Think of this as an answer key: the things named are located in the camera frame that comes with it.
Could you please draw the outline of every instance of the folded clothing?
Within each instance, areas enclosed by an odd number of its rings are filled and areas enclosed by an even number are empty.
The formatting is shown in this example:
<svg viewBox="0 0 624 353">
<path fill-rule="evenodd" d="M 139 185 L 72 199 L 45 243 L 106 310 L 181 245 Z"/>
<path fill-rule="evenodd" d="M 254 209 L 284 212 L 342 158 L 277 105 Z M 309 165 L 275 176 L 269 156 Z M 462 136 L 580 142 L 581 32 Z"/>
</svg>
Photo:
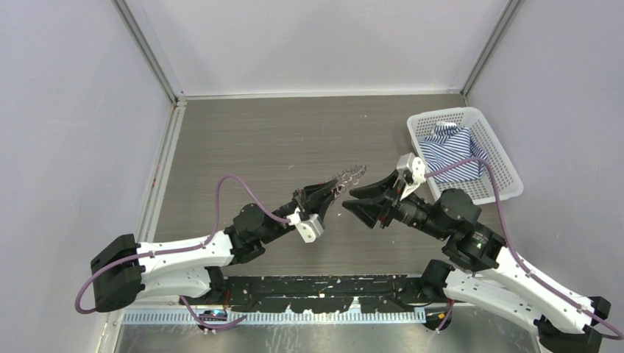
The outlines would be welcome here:
<svg viewBox="0 0 624 353">
<path fill-rule="evenodd" d="M 438 123 L 433 127 L 433 136 L 427 136 L 419 144 L 431 171 L 471 157 L 487 160 L 487 153 L 478 145 L 470 129 L 454 123 Z M 483 163 L 470 162 L 433 178 L 437 182 L 468 182 L 481 178 L 484 168 Z"/>
</svg>

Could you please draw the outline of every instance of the laundry basket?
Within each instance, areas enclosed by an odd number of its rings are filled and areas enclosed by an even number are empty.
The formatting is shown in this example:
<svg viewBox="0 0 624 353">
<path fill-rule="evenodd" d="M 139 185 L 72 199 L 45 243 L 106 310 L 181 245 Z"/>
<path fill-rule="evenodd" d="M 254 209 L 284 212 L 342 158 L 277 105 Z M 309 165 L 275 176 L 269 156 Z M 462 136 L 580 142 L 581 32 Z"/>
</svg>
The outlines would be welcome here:
<svg viewBox="0 0 624 353">
<path fill-rule="evenodd" d="M 522 193 L 524 186 L 516 169 L 511 164 L 509 157 L 507 157 L 505 150 L 500 145 L 485 116 L 478 109 L 472 107 L 452 108 L 411 116 L 408 119 L 408 129 L 411 143 L 420 158 L 425 160 L 420 150 L 419 141 L 430 136 L 433 127 L 439 121 L 456 123 L 459 126 L 471 129 L 472 135 L 479 143 L 479 146 L 488 154 L 488 164 L 490 164 L 494 172 L 501 200 L 506 200 Z M 433 178 L 429 178 L 427 183 L 436 200 L 440 197 L 443 190 L 458 188 L 468 193 L 475 204 L 494 202 L 494 191 L 487 171 L 483 172 L 480 179 L 469 182 L 436 182 Z"/>
</svg>

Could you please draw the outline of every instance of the wall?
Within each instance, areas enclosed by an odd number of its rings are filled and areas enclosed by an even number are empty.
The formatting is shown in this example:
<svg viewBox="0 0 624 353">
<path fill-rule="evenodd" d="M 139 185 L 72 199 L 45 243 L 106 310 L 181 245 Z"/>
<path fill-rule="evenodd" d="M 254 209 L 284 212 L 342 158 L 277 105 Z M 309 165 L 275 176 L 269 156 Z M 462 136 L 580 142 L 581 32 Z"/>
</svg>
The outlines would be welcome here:
<svg viewBox="0 0 624 353">
<path fill-rule="evenodd" d="M 0 13 L 0 351 L 94 352 L 103 315 L 74 297 L 137 228 L 169 102 L 111 1 Z"/>
<path fill-rule="evenodd" d="M 524 182 L 505 203 L 520 251 L 573 290 L 610 300 L 620 329 L 623 16 L 620 0 L 526 1 L 468 99 Z"/>
<path fill-rule="evenodd" d="M 131 3 L 197 96 L 459 90 L 507 1 Z"/>
</svg>

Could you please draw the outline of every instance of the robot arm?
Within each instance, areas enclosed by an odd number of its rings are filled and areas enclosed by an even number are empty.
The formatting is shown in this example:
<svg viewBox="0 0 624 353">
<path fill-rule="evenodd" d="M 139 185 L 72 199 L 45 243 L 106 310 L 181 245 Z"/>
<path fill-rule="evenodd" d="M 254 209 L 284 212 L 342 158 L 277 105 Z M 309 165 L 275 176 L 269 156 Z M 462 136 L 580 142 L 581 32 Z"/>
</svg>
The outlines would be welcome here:
<svg viewBox="0 0 624 353">
<path fill-rule="evenodd" d="M 540 342 L 554 353 L 598 351 L 602 336 L 593 328 L 596 322 L 530 274 L 600 318 L 609 314 L 608 301 L 574 293 L 520 258 L 530 269 L 527 274 L 505 238 L 478 222 L 481 209 L 465 192 L 447 189 L 435 204 L 428 204 L 413 194 L 424 180 L 425 164 L 414 154 L 406 154 L 385 179 L 351 190 L 357 199 L 343 202 L 343 207 L 370 228 L 377 222 L 385 228 L 396 219 L 446 241 L 442 252 L 456 267 L 432 260 L 422 275 L 434 296 L 469 302 L 501 315 L 539 334 Z"/>
<path fill-rule="evenodd" d="M 365 171 L 365 167 L 359 168 L 357 178 Z M 206 237 L 167 243 L 136 243 L 131 234 L 117 237 L 91 261 L 93 274 L 121 258 L 143 256 L 112 267 L 93 281 L 96 311 L 118 310 L 136 299 L 153 296 L 218 298 L 223 294 L 219 285 L 223 283 L 222 266 L 254 260 L 265 252 L 263 244 L 293 230 L 306 243 L 320 237 L 328 207 L 351 179 L 334 178 L 295 190 L 289 203 L 272 212 L 275 217 L 269 217 L 257 204 L 248 204 L 233 224 L 216 232 L 209 243 Z M 179 251 L 193 246 L 196 249 Z"/>
</svg>

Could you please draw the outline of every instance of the blue and white striped fabric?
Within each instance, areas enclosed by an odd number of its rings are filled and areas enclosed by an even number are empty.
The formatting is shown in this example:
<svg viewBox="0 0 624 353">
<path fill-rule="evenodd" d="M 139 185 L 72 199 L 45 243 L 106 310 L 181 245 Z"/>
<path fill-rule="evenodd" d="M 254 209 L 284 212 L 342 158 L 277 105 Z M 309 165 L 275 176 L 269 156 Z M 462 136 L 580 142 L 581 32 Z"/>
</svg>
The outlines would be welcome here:
<svg viewBox="0 0 624 353">
<path fill-rule="evenodd" d="M 452 123 L 438 123 L 433 128 L 433 136 L 420 142 L 420 149 L 431 171 L 471 157 L 487 160 L 487 153 L 479 147 L 470 129 Z M 433 178 L 437 182 L 468 182 L 479 179 L 484 168 L 482 163 L 466 163 Z"/>
</svg>

